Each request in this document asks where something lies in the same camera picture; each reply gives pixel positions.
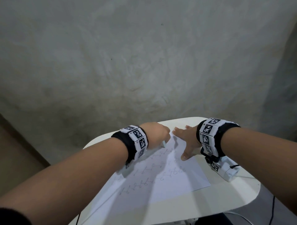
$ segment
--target tabletop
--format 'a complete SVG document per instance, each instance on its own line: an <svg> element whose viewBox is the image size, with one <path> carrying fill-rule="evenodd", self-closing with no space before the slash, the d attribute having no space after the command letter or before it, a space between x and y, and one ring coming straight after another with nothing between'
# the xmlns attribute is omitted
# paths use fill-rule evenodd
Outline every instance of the tabletop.
<svg viewBox="0 0 297 225"><path fill-rule="evenodd" d="M170 130L173 130L174 127L185 129L186 125L196 126L205 119L207 118L188 117L159 123L169 127ZM85 148L111 137L115 132L103 134L93 139ZM152 203L134 209L133 211L116 215L108 221L102 219L97 221L96 225L150 225L203 217L244 206L257 197L260 191L260 182L245 169L241 168L236 178L231 182L227 182L206 163L204 156L196 155L195 158L208 178L211 184L210 187L199 189L173 199ZM81 212L78 224L88 224L85 220L91 210L91 205L92 202ZM76 224L76 221L77 217L70 224Z"/></svg>

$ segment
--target eraser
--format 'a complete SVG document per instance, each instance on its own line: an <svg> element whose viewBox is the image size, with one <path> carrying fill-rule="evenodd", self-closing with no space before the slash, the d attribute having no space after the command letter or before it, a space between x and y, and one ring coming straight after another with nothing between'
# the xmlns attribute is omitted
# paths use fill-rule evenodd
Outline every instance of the eraser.
<svg viewBox="0 0 297 225"><path fill-rule="evenodd" d="M161 147L166 148L166 142L165 141L162 141Z"/></svg>

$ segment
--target black sleeve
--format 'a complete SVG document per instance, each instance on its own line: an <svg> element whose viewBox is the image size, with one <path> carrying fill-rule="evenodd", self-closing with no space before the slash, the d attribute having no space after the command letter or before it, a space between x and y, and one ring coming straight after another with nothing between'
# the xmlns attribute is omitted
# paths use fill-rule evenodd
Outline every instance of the black sleeve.
<svg viewBox="0 0 297 225"><path fill-rule="evenodd" d="M6 208L0 208L0 224L32 225L31 222L23 214L13 209L6 209Z"/></svg>

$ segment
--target right arm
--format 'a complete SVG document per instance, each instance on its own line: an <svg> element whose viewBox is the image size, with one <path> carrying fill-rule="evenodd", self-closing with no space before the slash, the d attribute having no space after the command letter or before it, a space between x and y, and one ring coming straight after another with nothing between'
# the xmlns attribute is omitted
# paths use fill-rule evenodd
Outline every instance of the right arm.
<svg viewBox="0 0 297 225"><path fill-rule="evenodd" d="M173 134L184 139L187 147L181 159L201 147L196 138L197 126L175 128ZM267 134L234 127L221 139L221 148L297 215L297 143Z"/></svg>

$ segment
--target skin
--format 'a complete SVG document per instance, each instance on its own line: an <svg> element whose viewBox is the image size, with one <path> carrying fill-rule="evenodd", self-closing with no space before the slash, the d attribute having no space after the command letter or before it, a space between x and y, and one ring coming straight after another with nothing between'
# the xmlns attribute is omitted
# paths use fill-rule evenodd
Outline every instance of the skin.
<svg viewBox="0 0 297 225"><path fill-rule="evenodd" d="M173 134L184 139L187 147L181 159L187 160L202 145L196 138L197 126L175 128ZM221 140L225 155L242 166L286 207L297 215L297 143L234 127Z"/></svg>
<svg viewBox="0 0 297 225"><path fill-rule="evenodd" d="M148 149L170 139L169 128L159 123L140 127L147 134ZM127 159L123 142L108 138L29 178L1 197L0 207L24 214L33 225L68 224Z"/></svg>

